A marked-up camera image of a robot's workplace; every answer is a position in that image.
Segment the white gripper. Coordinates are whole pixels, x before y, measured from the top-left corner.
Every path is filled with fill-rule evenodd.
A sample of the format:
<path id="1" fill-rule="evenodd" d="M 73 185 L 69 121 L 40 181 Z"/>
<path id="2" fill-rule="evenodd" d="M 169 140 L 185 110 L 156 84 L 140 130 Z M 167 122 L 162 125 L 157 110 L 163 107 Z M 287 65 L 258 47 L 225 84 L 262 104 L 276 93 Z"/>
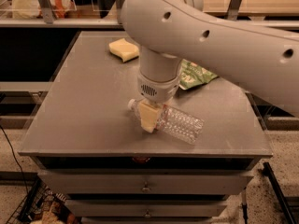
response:
<path id="1" fill-rule="evenodd" d="M 138 91 L 149 101 L 146 99 L 140 101 L 137 105 L 137 109 L 140 115 L 141 127 L 148 133 L 154 131 L 157 120 L 162 114 L 164 105 L 156 103 L 165 103 L 170 100 L 177 92 L 178 84 L 178 74 L 169 81 L 154 81 L 142 75 L 141 72 L 138 72 Z"/>

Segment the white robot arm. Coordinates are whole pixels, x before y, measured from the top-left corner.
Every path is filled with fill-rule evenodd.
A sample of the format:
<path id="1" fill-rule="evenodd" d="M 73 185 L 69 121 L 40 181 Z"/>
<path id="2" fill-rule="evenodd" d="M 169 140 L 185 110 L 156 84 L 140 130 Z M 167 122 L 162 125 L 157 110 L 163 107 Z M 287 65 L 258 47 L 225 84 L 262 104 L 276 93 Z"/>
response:
<path id="1" fill-rule="evenodd" d="M 202 0 L 124 1 L 123 28 L 141 46 L 139 92 L 155 103 L 171 99 L 185 59 L 298 116 L 298 34 L 218 19 L 202 7 Z"/>

